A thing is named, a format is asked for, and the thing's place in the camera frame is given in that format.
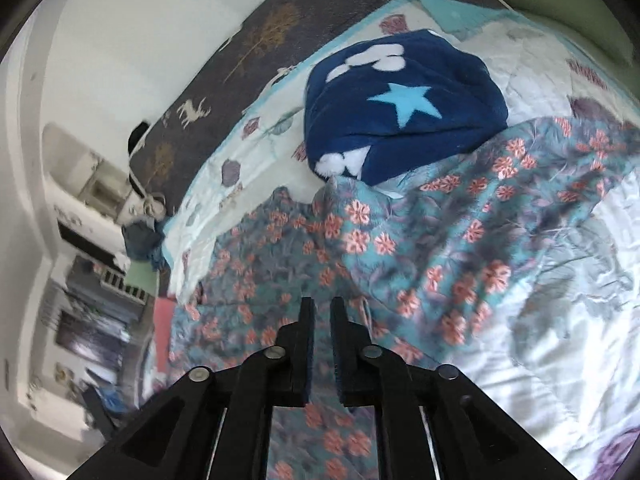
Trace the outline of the navy fleece garment blue star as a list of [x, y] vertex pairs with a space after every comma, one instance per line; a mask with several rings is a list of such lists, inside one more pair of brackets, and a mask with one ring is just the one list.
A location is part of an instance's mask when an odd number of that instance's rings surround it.
[[380, 184], [475, 150], [506, 128], [508, 108], [486, 64], [428, 29], [360, 41], [307, 80], [311, 171]]

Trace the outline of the white seashell print quilt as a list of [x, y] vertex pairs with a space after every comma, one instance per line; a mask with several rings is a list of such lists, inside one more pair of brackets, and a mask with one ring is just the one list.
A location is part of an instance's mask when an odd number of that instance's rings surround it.
[[573, 476], [639, 432], [639, 107], [520, 14], [393, 0], [262, 92], [167, 230], [167, 381], [316, 305], [310, 401], [271, 479], [374, 479], [337, 397], [330, 302], [407, 363], [459, 367]]

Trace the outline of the teal floral patterned garment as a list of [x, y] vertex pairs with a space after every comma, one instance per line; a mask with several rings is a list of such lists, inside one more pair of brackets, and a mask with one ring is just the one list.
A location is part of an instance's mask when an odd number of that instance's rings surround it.
[[224, 370], [317, 306], [309, 403], [273, 414], [271, 479], [373, 479], [370, 408], [337, 399], [330, 302], [407, 363], [451, 362], [574, 476], [639, 431], [639, 130], [540, 118], [386, 188], [286, 188], [217, 238], [169, 376]]

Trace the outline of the dark deer print headboard cover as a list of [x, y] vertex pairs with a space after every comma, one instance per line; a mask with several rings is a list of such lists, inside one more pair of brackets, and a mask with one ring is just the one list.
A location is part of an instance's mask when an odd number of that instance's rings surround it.
[[[175, 211], [196, 173], [276, 79], [390, 0], [265, 0], [209, 58], [143, 137], [130, 162], [145, 191]], [[502, 9], [503, 0], [459, 0]]]

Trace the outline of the dark blue clothes pile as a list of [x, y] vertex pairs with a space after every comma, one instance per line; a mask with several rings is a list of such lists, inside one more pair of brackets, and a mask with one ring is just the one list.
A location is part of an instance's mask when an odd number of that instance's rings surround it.
[[138, 217], [122, 226], [122, 238], [132, 261], [147, 262], [154, 270], [164, 265], [164, 233], [152, 217]]

